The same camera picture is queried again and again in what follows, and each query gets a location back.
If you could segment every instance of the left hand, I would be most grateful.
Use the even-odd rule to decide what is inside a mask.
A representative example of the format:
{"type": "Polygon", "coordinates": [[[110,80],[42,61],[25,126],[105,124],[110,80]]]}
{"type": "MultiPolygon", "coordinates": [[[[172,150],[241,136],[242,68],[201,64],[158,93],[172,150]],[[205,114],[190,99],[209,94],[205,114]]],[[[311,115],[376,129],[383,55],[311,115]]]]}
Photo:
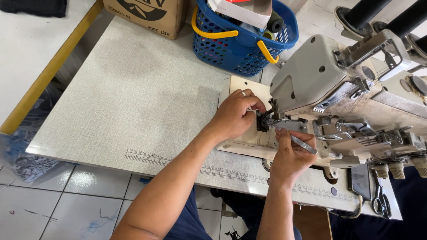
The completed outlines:
{"type": "Polygon", "coordinates": [[[252,90],[243,90],[246,97],[237,89],[219,106],[215,116],[206,125],[205,130],[217,138],[218,142],[233,139],[246,132],[256,119],[256,113],[246,111],[248,108],[265,112],[264,103],[254,95],[252,90]]]}

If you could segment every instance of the cardboard box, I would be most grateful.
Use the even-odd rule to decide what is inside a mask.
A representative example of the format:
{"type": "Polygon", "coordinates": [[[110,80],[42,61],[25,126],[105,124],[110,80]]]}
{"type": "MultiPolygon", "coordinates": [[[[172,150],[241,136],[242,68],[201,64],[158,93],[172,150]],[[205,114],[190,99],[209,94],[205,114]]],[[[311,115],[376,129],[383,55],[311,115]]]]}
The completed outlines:
{"type": "Polygon", "coordinates": [[[187,0],[103,0],[107,11],[174,40],[184,25],[187,0]]]}
{"type": "Polygon", "coordinates": [[[267,27],[273,8],[272,0],[251,0],[231,3],[226,0],[208,0],[215,12],[222,13],[260,29],[267,27]]]}

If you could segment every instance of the blue plastic basket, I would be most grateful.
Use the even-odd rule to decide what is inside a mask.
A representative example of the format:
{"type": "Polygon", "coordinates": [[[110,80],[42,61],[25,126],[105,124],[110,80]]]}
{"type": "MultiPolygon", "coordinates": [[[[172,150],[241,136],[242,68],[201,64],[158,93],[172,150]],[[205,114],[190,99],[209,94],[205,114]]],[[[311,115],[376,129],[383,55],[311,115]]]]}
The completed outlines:
{"type": "Polygon", "coordinates": [[[202,61],[242,76],[255,76],[267,64],[276,63],[283,50],[298,40],[298,25],[291,9],[273,0],[273,9],[284,25],[276,41],[254,34],[218,16],[197,0],[192,26],[195,31],[193,52],[202,61]]]}

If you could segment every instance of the forearm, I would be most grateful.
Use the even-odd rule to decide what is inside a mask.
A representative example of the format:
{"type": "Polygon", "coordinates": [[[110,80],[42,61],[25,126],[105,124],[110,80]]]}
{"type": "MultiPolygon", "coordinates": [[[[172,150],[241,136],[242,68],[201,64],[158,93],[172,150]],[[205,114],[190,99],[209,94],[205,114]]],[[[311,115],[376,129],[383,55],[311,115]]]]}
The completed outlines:
{"type": "Polygon", "coordinates": [[[270,183],[257,240],[293,240],[291,187],[270,183]]]}
{"type": "Polygon", "coordinates": [[[194,181],[217,140],[202,130],[193,141],[138,194],[111,239],[134,239],[144,231],[164,237],[178,219],[194,181]]]}

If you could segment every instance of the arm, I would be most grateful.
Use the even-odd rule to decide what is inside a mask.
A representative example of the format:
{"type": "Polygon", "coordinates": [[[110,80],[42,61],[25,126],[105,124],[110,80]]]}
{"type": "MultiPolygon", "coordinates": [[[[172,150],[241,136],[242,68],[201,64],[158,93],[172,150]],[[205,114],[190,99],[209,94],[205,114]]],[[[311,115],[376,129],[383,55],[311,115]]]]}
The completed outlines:
{"type": "Polygon", "coordinates": [[[194,181],[212,148],[237,138],[249,129],[256,114],[265,112],[262,101],[246,89],[247,97],[237,90],[218,108],[213,119],[138,194],[126,211],[111,240],[163,239],[178,219],[194,181]]]}
{"type": "Polygon", "coordinates": [[[257,240],[294,239],[292,187],[296,179],[316,161],[316,155],[291,142],[293,135],[316,148],[314,135],[276,129],[279,150],[270,168],[269,189],[257,240]]]}

